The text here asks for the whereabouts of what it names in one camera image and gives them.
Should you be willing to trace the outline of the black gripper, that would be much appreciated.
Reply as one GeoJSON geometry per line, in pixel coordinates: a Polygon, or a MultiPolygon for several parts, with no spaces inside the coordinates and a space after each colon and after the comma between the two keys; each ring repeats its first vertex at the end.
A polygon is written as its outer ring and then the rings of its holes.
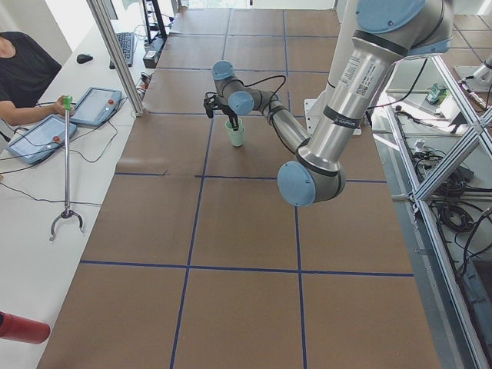
{"type": "Polygon", "coordinates": [[[228,116],[230,129],[235,130],[236,128],[239,128],[238,115],[231,109],[229,105],[218,102],[218,109],[228,116]]]}

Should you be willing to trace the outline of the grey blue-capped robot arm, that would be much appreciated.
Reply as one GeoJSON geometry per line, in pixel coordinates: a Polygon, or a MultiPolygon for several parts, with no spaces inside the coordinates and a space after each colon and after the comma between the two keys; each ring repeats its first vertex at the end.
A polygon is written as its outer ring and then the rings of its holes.
{"type": "Polygon", "coordinates": [[[229,61],[212,68],[216,107],[233,121],[260,112],[295,159],[277,181],[286,202],[308,206],[344,189],[340,156],[378,99],[394,64],[445,53],[452,39],[452,1],[349,1],[332,60],[324,109],[308,133],[272,91],[249,88],[229,61]]]}

